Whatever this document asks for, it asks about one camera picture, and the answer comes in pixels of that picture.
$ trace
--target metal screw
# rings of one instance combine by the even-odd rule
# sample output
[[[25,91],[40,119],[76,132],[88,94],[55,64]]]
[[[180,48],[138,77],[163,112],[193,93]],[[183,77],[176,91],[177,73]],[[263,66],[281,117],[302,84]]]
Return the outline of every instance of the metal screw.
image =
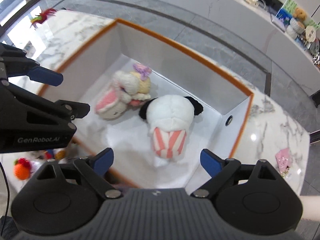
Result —
[[[71,128],[71,129],[73,129],[73,130],[75,130],[75,129],[77,129],[77,127],[73,124],[73,123],[68,123],[68,126]]]
[[[121,191],[117,189],[110,189],[105,192],[107,198],[118,198],[121,196]]]
[[[69,105],[65,105],[65,107],[66,107],[66,109],[68,109],[68,110],[72,110],[72,107],[71,106],[69,106]]]
[[[5,80],[5,79],[3,79],[3,80],[1,80],[1,83],[4,85],[4,86],[9,86],[9,81],[8,80]]]
[[[197,189],[193,192],[193,195],[195,197],[207,197],[209,196],[209,191],[207,191],[206,189]]]

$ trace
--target white fleece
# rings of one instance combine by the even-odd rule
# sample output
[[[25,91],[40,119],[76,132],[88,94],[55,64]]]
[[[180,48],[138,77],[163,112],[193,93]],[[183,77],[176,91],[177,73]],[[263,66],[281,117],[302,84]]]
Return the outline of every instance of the white fleece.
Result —
[[[153,100],[147,109],[147,121],[150,133],[156,127],[162,131],[189,131],[194,117],[194,107],[191,102],[177,95],[166,95]]]

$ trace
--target gray floor tile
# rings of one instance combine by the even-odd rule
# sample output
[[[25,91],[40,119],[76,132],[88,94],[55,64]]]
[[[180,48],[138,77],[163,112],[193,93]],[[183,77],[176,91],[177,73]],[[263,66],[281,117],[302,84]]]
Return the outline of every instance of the gray floor tile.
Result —
[[[122,18],[168,38],[174,39],[184,25],[136,8],[97,0],[64,0],[58,7],[99,15],[107,18]]]
[[[310,146],[305,181],[320,191],[320,144]]]
[[[141,0],[135,4],[176,17],[187,23],[190,23],[196,16],[194,13],[158,0]]]
[[[264,91],[266,74],[219,42],[186,27],[176,41],[214,59]]]
[[[301,219],[296,228],[296,232],[301,235],[304,240],[312,240],[318,230],[318,227],[318,221]]]
[[[188,27],[175,40],[199,51],[228,68],[231,68],[234,63],[235,52]]]
[[[320,229],[318,228],[315,237],[313,238],[313,240],[320,240]]]
[[[312,187],[308,182],[304,181],[301,189],[301,196],[319,196],[320,192]]]
[[[255,85],[264,93],[266,74],[240,55],[235,55],[231,70]]]
[[[316,108],[316,130],[320,130],[320,107]]]
[[[202,30],[205,30],[211,33],[216,37],[219,37],[226,43],[235,47],[236,49],[241,51],[243,54],[247,55],[249,58],[257,62],[268,72],[271,72],[271,59],[269,59],[264,53],[256,49],[247,41],[241,39],[239,36],[228,31],[224,27],[198,15],[192,20],[191,24],[196,27],[199,27]]]
[[[272,63],[270,96],[308,132],[316,130],[316,108],[312,100],[275,63]]]

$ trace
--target red feather toy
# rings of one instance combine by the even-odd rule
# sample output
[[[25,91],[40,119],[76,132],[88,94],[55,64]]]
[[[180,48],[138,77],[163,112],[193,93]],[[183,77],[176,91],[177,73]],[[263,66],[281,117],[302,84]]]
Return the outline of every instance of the red feather toy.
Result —
[[[57,12],[56,9],[49,8],[44,12],[41,12],[36,18],[33,18],[31,20],[31,23],[32,25],[35,25],[36,23],[42,24],[44,21],[47,20],[48,16],[54,15],[56,12]]]

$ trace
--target black panda ear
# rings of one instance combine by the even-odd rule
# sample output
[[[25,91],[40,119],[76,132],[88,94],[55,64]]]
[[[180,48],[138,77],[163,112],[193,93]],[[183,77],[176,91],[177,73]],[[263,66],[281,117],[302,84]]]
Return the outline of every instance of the black panda ear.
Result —
[[[199,115],[202,113],[203,106],[197,100],[195,100],[192,97],[185,97],[185,98],[188,99],[193,105],[193,107],[195,108],[195,115]]]
[[[150,103],[155,100],[157,98],[151,99],[150,101],[145,102],[145,104],[140,108],[139,111],[139,116],[143,119],[143,120],[147,120],[147,109],[148,106],[150,105]]]

